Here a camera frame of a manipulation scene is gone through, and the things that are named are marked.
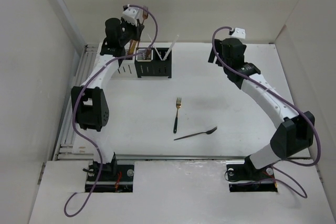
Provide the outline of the black fork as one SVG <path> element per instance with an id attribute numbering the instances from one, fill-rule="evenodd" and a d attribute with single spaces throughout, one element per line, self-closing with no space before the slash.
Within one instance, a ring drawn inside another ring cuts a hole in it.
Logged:
<path id="1" fill-rule="evenodd" d="M 216 130 L 218 129 L 218 127 L 214 127 L 208 131 L 205 131 L 205 132 L 198 132 L 198 133 L 193 133 L 193 134 L 190 134 L 190 135 L 186 135 L 186 136 L 182 136 L 182 137 L 178 137 L 178 138 L 175 138 L 174 141 L 177 141 L 177 140 L 182 140 L 182 139 L 186 139 L 186 138 L 189 138 L 189 137 L 193 137 L 193 136 L 197 136 L 197 135 L 201 135 L 201 134 L 206 134 L 206 135 L 211 135 L 213 134 Z"/>

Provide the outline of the gold knife green handle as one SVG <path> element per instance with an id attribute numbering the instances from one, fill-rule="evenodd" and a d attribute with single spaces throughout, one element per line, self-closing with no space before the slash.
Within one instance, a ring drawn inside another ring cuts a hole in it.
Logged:
<path id="1" fill-rule="evenodd" d="M 138 44 L 138 41 L 133 41 L 132 42 L 132 45 L 131 45 L 131 48 L 130 48 L 130 54 L 132 55 L 132 54 L 134 54 L 134 52 L 136 51 L 136 46 L 137 46 L 137 44 Z"/>
<path id="2" fill-rule="evenodd" d="M 132 55 L 134 53 L 134 48 L 136 46 L 136 41 L 133 40 L 130 42 L 130 47 L 129 47 L 129 51 L 128 51 L 128 55 Z"/>

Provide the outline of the small copper fork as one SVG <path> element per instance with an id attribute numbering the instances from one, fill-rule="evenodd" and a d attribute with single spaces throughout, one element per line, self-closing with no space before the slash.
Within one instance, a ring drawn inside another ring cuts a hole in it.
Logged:
<path id="1" fill-rule="evenodd" d="M 149 48 L 147 51 L 146 51 L 146 58 L 152 58 L 152 48 Z"/>

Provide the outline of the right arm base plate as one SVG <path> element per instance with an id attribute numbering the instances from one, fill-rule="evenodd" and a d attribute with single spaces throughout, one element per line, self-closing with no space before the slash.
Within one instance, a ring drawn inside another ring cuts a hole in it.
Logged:
<path id="1" fill-rule="evenodd" d="M 229 182 L 231 193 L 278 192 L 274 172 L 270 167 L 252 172 L 244 164 L 227 164 L 226 168 L 225 178 Z"/>

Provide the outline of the gold fork green handle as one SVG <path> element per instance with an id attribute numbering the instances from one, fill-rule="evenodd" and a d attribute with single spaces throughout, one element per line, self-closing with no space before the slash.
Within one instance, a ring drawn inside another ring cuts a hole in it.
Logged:
<path id="1" fill-rule="evenodd" d="M 175 121 L 174 121 L 174 127 L 173 127 L 173 133 L 176 134 L 177 133 L 177 126 L 178 126 L 178 111 L 181 108 L 182 105 L 182 98 L 181 97 L 177 97 L 176 99 L 176 115 L 175 115 Z"/>

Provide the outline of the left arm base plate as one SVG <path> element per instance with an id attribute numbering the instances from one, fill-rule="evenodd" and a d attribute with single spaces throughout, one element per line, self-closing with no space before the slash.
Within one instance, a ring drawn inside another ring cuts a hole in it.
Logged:
<path id="1" fill-rule="evenodd" d="M 85 192 L 90 192 L 96 181 L 100 164 L 93 162 L 82 170 L 87 174 Z M 94 193 L 132 193 L 134 179 L 133 164 L 118 164 L 117 161 L 103 164 Z"/>

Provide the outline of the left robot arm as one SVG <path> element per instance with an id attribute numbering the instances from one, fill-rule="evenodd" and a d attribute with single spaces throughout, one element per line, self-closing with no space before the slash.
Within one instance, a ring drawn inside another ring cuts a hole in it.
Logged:
<path id="1" fill-rule="evenodd" d="M 125 53 L 125 46 L 130 41 L 139 39 L 143 29 L 138 18 L 123 16 L 121 19 L 107 19 L 106 37 L 96 66 L 83 84 L 71 89 L 72 127 L 78 136 L 91 144 L 98 155 L 86 170 L 98 181 L 116 179 L 119 174 L 115 155 L 106 157 L 103 145 L 92 139 L 94 132 L 101 132 L 107 125 L 110 116 L 104 88 L 123 61 L 133 57 Z"/>

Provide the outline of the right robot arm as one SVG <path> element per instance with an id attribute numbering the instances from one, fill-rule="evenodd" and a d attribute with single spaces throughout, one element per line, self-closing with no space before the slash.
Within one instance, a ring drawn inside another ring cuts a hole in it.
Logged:
<path id="1" fill-rule="evenodd" d="M 313 143 L 315 118 L 309 111 L 299 114 L 267 83 L 260 70 L 244 59 L 246 45 L 237 38 L 214 39 L 208 62 L 223 67 L 228 79 L 249 95 L 269 116 L 276 131 L 269 144 L 245 157 L 242 164 L 227 165 L 231 182 L 264 179 L 272 164 L 309 148 Z"/>

